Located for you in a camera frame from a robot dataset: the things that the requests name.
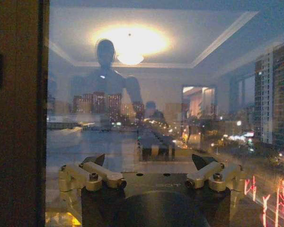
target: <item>glass pane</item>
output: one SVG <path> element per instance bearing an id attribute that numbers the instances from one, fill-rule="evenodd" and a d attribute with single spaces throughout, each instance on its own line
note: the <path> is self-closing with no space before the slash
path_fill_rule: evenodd
<path id="1" fill-rule="evenodd" d="M 150 191 L 193 197 L 175 207 L 200 211 L 201 226 L 284 226 L 284 1 L 58 0 L 49 13 L 47 226 L 81 226 L 112 188 L 129 204 Z M 142 197 L 126 212 L 190 226 Z"/>

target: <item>metal clamp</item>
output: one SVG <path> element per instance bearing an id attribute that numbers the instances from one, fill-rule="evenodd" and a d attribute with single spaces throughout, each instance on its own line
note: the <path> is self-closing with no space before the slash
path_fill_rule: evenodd
<path id="1" fill-rule="evenodd" d="M 96 173 L 101 176 L 110 188 L 125 188 L 127 185 L 122 173 L 112 172 L 93 162 L 81 163 L 80 166 L 90 173 Z"/>
<path id="2" fill-rule="evenodd" d="M 194 189 L 202 188 L 204 186 L 204 182 L 208 180 L 211 175 L 220 172 L 222 168 L 223 165 L 221 163 L 211 162 L 197 172 L 187 174 L 187 181 L 185 182 L 185 186 L 187 188 Z"/>

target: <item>ceiling light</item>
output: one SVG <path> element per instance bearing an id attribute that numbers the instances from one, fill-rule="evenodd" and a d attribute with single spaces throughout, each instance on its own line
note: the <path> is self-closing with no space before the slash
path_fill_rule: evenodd
<path id="1" fill-rule="evenodd" d="M 164 51 L 169 41 L 161 31 L 149 26 L 134 25 L 106 26 L 103 30 L 90 35 L 92 44 L 100 39 L 109 39 L 113 42 L 117 56 L 127 53 L 149 55 Z"/>
<path id="2" fill-rule="evenodd" d="M 144 60 L 142 55 L 134 53 L 123 53 L 117 56 L 117 59 L 126 65 L 137 65 Z"/>

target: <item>tall building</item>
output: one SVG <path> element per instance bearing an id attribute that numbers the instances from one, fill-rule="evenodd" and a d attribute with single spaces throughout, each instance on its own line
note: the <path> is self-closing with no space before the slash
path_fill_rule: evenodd
<path id="1" fill-rule="evenodd" d="M 284 44 L 274 49 L 274 133 L 273 141 L 284 150 Z"/>
<path id="2" fill-rule="evenodd" d="M 273 51 L 260 56 L 255 65 L 255 137 L 273 143 Z"/>
<path id="3" fill-rule="evenodd" d="M 93 113 L 101 114 L 106 110 L 105 105 L 105 93 L 104 92 L 94 92 L 93 93 Z"/>
<path id="4" fill-rule="evenodd" d="M 255 137 L 284 150 L 284 44 L 255 65 Z"/>
<path id="5" fill-rule="evenodd" d="M 84 94 L 83 96 L 74 96 L 72 102 L 73 113 L 90 114 L 92 113 L 93 94 Z"/>
<path id="6" fill-rule="evenodd" d="M 108 116 L 111 122 L 118 122 L 121 117 L 121 94 L 108 95 Z"/>

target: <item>ceiling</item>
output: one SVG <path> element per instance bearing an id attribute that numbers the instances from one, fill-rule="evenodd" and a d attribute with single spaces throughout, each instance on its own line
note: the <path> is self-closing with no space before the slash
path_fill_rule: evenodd
<path id="1" fill-rule="evenodd" d="M 167 48 L 145 55 L 136 68 L 195 69 L 213 77 L 237 70 L 267 47 L 284 42 L 284 5 L 280 4 L 274 8 L 242 6 L 241 10 L 229 4 L 225 10 L 222 6 L 198 5 L 195 10 L 103 8 L 79 2 L 73 5 L 65 1 L 50 7 L 47 41 L 51 51 L 76 67 L 98 66 L 95 37 L 117 26 L 144 26 L 167 40 Z M 147 45 L 151 40 L 142 42 Z M 117 59 L 114 66 L 128 67 Z"/>

